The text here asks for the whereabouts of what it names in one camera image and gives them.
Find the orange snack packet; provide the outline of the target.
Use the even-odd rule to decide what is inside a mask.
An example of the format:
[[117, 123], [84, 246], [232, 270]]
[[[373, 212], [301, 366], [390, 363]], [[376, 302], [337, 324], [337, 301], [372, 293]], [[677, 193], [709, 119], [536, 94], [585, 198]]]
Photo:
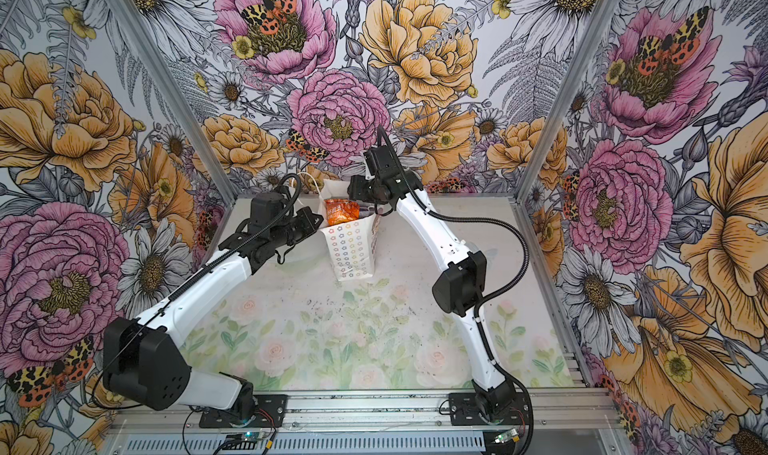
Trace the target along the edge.
[[326, 221], [329, 226], [345, 224], [360, 219], [360, 205], [348, 199], [328, 199], [324, 202]]

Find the white paper bag with dots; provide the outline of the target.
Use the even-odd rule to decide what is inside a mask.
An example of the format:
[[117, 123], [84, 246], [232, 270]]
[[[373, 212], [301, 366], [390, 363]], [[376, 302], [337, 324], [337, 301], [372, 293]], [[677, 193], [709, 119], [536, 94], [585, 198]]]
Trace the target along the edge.
[[329, 226], [326, 221], [324, 202], [328, 199], [348, 199], [349, 182], [332, 179], [322, 180], [308, 171], [299, 177], [308, 193], [318, 197], [318, 212], [323, 216], [320, 232], [328, 248], [331, 265], [340, 282], [371, 278], [375, 272], [375, 248], [380, 222], [377, 206], [357, 202], [360, 219]]

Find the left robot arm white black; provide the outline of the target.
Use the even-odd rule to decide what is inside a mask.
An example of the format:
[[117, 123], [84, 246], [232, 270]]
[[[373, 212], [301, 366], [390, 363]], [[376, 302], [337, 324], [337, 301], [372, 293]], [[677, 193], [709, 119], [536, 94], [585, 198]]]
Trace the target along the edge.
[[132, 319], [104, 333], [104, 387], [156, 411], [173, 405], [216, 409], [244, 422], [256, 412], [251, 383], [192, 368], [181, 348], [196, 325], [272, 258], [313, 236], [322, 215], [295, 206], [287, 188], [259, 194], [250, 215], [187, 281]]

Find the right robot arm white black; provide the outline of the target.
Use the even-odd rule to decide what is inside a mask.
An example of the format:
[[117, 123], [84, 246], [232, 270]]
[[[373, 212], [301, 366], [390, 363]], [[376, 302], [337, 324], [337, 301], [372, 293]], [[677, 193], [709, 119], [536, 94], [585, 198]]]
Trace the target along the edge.
[[354, 201], [390, 206], [431, 253], [440, 270], [432, 295], [439, 308], [452, 315], [460, 327], [478, 410], [485, 421], [499, 422], [517, 397], [517, 390], [512, 376], [496, 360], [481, 314], [485, 255], [471, 250], [454, 235], [446, 217], [434, 210], [418, 176], [403, 169], [393, 149], [370, 148], [364, 159], [366, 174], [351, 178], [348, 195]]

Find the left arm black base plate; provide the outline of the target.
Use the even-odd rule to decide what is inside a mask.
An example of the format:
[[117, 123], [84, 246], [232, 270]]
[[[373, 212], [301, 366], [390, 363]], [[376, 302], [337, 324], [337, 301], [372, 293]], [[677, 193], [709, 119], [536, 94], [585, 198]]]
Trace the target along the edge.
[[286, 414], [288, 396], [254, 395], [250, 401], [238, 400], [233, 408], [205, 408], [199, 421], [204, 429], [280, 428]]

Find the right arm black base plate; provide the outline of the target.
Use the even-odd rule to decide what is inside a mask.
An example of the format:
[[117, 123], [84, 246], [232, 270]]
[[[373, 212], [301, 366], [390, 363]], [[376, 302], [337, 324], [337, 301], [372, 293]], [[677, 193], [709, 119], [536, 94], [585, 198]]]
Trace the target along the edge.
[[517, 392], [511, 398], [494, 400], [478, 393], [454, 392], [448, 395], [447, 410], [453, 426], [530, 426], [530, 399]]

